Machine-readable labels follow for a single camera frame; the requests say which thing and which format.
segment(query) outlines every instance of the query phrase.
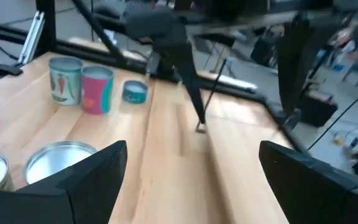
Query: black metal frame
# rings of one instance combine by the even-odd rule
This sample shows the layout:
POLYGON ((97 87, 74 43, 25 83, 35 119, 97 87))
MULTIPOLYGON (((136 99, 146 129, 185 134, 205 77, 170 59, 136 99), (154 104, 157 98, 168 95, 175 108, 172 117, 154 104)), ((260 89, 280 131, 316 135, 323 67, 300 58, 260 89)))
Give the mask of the black metal frame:
MULTIPOLYGON (((79 12, 92 25, 92 28, 101 38, 102 42, 106 45, 110 52, 58 40, 56 38, 55 26, 55 2, 36 0, 37 10, 45 13, 45 24, 39 41, 42 44, 38 46, 35 57, 38 57, 46 52, 55 52, 58 54, 74 56, 83 60, 89 60, 92 62, 145 74, 146 62, 134 60, 133 58, 126 58, 123 56, 123 54, 121 54, 115 46, 112 46, 108 37, 104 33, 103 28, 98 22, 96 22, 96 18, 90 14, 86 6, 80 0, 72 1, 79 12)), ((25 30, 0 26, 0 39, 6 40, 8 42, 23 44, 25 42, 25 38, 27 37, 27 33, 28 32, 25 30)), ((163 74, 152 74, 151 77, 175 83, 178 81, 173 76, 165 76, 163 74)), ((279 129, 284 133, 285 137, 292 144, 294 150, 309 155, 309 152, 306 150, 304 145, 285 125, 285 121, 278 116, 278 114, 273 110, 272 105, 261 93, 254 93, 253 91, 247 90, 245 88, 219 83, 217 80, 210 80, 203 77, 200 77, 200 87, 205 90, 211 90, 212 92, 223 93, 226 95, 261 103, 266 107, 274 121, 278 124, 279 129)))

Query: yellow object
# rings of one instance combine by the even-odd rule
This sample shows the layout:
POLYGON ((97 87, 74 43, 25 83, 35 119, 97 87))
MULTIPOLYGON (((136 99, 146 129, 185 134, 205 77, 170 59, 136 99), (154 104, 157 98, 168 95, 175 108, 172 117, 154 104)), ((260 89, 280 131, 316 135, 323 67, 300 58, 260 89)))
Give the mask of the yellow object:
POLYGON ((334 143, 337 146, 343 146, 344 142, 340 137, 334 137, 334 143))

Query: gray floor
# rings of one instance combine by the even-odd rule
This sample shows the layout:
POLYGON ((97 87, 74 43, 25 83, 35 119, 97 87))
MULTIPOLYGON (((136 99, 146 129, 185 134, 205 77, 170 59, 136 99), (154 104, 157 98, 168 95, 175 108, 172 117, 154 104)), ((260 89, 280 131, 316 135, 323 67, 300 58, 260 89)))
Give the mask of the gray floor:
MULTIPOLYGON (((57 1, 57 10, 68 9, 72 7, 70 1, 57 1)), ((35 13, 34 0, 0 0, 0 23, 16 21, 26 17, 32 17, 35 13)), ((15 23, 12 26, 22 29, 28 29, 31 21, 15 23)), ((57 35, 60 39, 69 39, 70 37, 82 37, 91 39, 91 31, 89 25, 75 10, 57 14, 57 35)), ((150 47, 139 47, 135 42, 128 40, 122 35, 117 35, 118 46, 132 50, 136 49, 146 53, 150 47)), ((10 44, 0 41, 1 45, 10 53, 19 55, 21 51, 20 45, 10 44)), ((243 45, 237 45, 237 48, 250 54, 251 48, 243 45)), ((216 45, 213 54, 209 55, 194 52, 195 64, 198 70, 211 70, 214 68, 218 55, 222 50, 222 46, 216 45)), ((230 55, 226 50, 223 53, 224 57, 230 55)), ((0 52, 0 63, 13 63, 14 61, 0 52)), ((278 79, 277 76, 267 70, 260 69, 258 66, 245 63, 234 62, 232 69, 236 77, 241 80, 255 83, 259 90, 265 93, 269 100, 280 102, 278 96, 278 79)), ((354 86, 358 74, 352 74, 346 83, 341 82, 342 76, 338 73, 332 72, 325 68, 319 71, 319 77, 326 80, 321 89, 334 95, 334 99, 339 105, 339 110, 335 113, 333 118, 322 128, 314 128, 307 124, 299 124, 294 133, 301 139, 306 147, 310 146, 312 142, 339 116, 339 114, 346 109, 358 97, 358 87, 354 86)), ((339 135, 344 135, 347 130, 353 129, 358 126, 358 103, 349 110, 345 116, 332 128, 332 130, 320 140, 314 148, 311 149, 312 155, 332 164, 340 169, 351 171, 351 163, 349 163, 346 155, 342 152, 342 148, 333 143, 333 134, 338 132, 339 135)), ((351 141, 354 136, 358 136, 358 130, 350 134, 346 139, 347 142, 351 141)))

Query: pink can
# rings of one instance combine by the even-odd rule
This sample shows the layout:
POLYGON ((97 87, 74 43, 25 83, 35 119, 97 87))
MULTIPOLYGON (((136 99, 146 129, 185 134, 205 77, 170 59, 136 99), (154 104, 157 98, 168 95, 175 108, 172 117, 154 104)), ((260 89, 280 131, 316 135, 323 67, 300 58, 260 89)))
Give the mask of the pink can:
POLYGON ((106 114, 111 108, 114 73, 99 65, 82 69, 82 108, 90 114, 106 114))

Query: wooden table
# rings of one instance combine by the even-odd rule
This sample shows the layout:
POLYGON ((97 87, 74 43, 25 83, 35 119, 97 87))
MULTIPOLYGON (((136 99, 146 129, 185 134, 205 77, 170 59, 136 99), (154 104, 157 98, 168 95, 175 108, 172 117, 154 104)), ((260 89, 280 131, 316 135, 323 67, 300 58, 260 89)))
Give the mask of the wooden table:
MULTIPOLYGON (((142 75, 114 69, 111 112, 93 116, 50 97, 47 53, 0 80, 0 151, 14 187, 38 149, 66 139, 97 149, 126 140, 127 169, 110 223, 286 223, 257 158, 259 141, 288 145, 262 105, 216 94, 209 134, 184 89, 149 81, 143 105, 121 101, 122 84, 142 75)), ((203 91, 206 99, 208 91, 203 91)))

